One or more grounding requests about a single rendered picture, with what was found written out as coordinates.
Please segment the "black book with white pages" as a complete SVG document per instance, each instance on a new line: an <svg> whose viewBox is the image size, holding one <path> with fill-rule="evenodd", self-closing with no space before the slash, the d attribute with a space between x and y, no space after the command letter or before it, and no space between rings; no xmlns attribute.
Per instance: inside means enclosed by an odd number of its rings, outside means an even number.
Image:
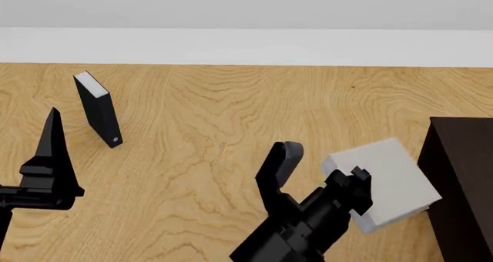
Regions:
<svg viewBox="0 0 493 262"><path fill-rule="evenodd" d="M87 71L73 76L89 125L109 148L123 143L110 92Z"/></svg>

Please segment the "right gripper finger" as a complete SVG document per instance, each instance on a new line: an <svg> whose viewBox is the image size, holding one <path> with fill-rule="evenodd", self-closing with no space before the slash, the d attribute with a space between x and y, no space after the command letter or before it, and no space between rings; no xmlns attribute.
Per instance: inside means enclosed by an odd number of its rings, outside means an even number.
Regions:
<svg viewBox="0 0 493 262"><path fill-rule="evenodd" d="M292 210L298 204L281 191L304 155L301 143L275 142L260 167L255 180L268 215Z"/></svg>
<svg viewBox="0 0 493 262"><path fill-rule="evenodd" d="M371 196L372 175L359 166L354 167L350 175L335 169L326 178L326 188L339 201L344 210L354 210L364 215L373 205Z"/></svg>

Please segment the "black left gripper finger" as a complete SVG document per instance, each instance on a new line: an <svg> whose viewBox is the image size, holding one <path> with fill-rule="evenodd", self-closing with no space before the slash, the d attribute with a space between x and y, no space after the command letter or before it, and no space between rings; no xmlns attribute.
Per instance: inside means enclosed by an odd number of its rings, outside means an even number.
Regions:
<svg viewBox="0 0 493 262"><path fill-rule="evenodd" d="M35 155L22 164L20 187L60 197L83 197L69 157L61 113L52 108L46 118Z"/></svg>

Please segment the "dark brown wooden cabinet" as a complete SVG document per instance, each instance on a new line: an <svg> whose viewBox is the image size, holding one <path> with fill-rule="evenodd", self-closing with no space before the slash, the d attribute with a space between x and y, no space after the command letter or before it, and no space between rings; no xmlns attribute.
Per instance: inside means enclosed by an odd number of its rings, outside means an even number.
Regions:
<svg viewBox="0 0 493 262"><path fill-rule="evenodd" d="M418 166L444 262L493 262L493 118L430 118Z"/></svg>

